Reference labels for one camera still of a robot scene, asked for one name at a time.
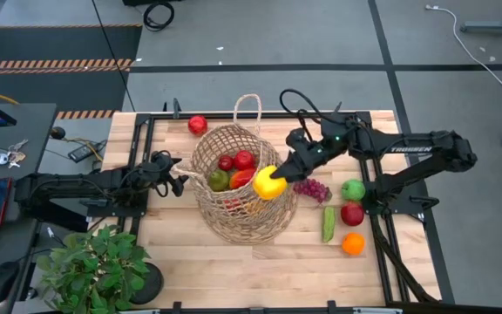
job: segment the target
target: yellow bell pepper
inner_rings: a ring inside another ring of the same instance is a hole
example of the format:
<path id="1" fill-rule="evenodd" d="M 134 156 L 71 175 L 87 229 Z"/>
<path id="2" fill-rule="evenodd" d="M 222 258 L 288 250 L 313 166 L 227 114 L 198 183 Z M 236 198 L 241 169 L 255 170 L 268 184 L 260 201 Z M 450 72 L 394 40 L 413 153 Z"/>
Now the yellow bell pepper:
<path id="1" fill-rule="evenodd" d="M 276 171 L 276 166 L 266 166 L 253 180 L 253 189 L 263 200 L 272 200 L 280 196 L 288 186 L 284 178 L 270 178 L 274 171 Z"/>

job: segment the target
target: wicker basket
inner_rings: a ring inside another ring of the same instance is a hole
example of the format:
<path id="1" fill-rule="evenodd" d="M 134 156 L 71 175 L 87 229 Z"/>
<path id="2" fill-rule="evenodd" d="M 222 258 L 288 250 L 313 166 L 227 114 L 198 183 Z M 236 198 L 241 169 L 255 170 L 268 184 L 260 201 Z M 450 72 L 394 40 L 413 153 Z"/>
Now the wicker basket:
<path id="1" fill-rule="evenodd" d="M 238 107 L 247 98 L 255 98 L 259 105 L 254 133 L 237 123 Z M 265 201 L 253 190 L 252 181 L 241 188 L 224 192 L 214 192 L 207 184 L 208 176 L 217 169 L 218 159 L 223 154 L 234 157 L 245 149 L 254 155 L 257 169 L 281 165 L 282 160 L 275 148 L 259 137 L 260 122 L 259 96 L 241 96 L 235 104 L 234 123 L 218 126 L 206 133 L 193 151 L 191 165 L 173 169 L 179 174 L 189 175 L 208 227 L 231 243 L 257 244 L 274 238 L 289 225 L 297 205 L 291 186 L 277 198 Z"/>

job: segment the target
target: computer mouse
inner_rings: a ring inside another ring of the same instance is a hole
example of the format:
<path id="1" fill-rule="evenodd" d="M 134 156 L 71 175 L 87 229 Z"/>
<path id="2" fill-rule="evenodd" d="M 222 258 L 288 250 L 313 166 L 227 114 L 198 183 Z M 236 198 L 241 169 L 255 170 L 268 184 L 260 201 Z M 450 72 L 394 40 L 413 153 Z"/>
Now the computer mouse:
<path id="1" fill-rule="evenodd" d="M 7 298 L 18 275 L 18 262 L 5 262 L 0 265 L 0 303 Z"/>

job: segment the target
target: gray floor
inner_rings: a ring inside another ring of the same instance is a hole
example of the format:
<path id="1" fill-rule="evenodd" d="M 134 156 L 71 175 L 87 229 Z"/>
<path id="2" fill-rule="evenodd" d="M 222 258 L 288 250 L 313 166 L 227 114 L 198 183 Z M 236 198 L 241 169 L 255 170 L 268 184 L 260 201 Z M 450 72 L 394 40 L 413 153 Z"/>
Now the gray floor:
<path id="1" fill-rule="evenodd" d="M 502 19 L 497 0 L 376 3 L 392 60 L 400 65 L 471 64 L 452 36 L 452 18 L 424 10 L 427 3 L 454 11 L 460 23 Z M 106 24 L 140 21 L 140 14 L 119 0 L 97 4 Z M 186 0 L 173 5 L 176 18 L 168 29 L 143 30 L 137 65 L 382 63 L 366 1 Z M 0 25 L 95 23 L 85 0 L 7 0 L 0 14 Z M 502 37 L 460 36 L 476 57 L 502 63 Z M 502 87 L 486 72 L 399 72 L 397 77 L 414 132 L 455 129 L 478 154 L 471 171 L 441 174 L 427 184 L 441 199 L 434 213 L 456 302 L 502 306 Z M 230 110 L 247 92 L 259 93 L 265 108 L 278 109 L 278 93 L 285 87 L 303 90 L 325 109 L 338 101 L 346 109 L 394 109 L 384 72 L 132 73 L 128 86 L 140 111 L 159 110 L 173 97 L 186 111 Z M 304 106 L 297 99 L 289 103 Z M 71 135 L 102 140 L 109 120 L 95 121 L 60 123 Z M 72 147 L 48 146 L 61 154 Z M 47 153 L 40 170 L 72 174 L 91 168 L 91 160 L 76 165 Z M 27 312 L 36 306 L 20 305 Z"/>

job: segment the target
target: orange striped tape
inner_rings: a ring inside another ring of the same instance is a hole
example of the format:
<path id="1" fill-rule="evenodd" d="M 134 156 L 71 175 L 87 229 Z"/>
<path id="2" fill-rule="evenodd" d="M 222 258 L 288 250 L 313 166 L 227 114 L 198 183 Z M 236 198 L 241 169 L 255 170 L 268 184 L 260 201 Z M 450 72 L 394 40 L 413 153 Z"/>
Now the orange striped tape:
<path id="1" fill-rule="evenodd" d="M 79 110 L 59 112 L 57 119 L 106 119 L 119 110 Z"/>
<path id="2" fill-rule="evenodd" d="M 69 60 L 0 60 L 0 74 L 16 73 L 70 73 L 121 71 L 129 72 L 134 61 L 118 59 L 69 59 Z"/>
<path id="3" fill-rule="evenodd" d="M 142 27 L 143 24 L 104 24 L 104 27 Z M 0 25 L 0 29 L 24 29 L 24 28 L 84 28 L 100 27 L 100 24 L 81 25 Z"/>

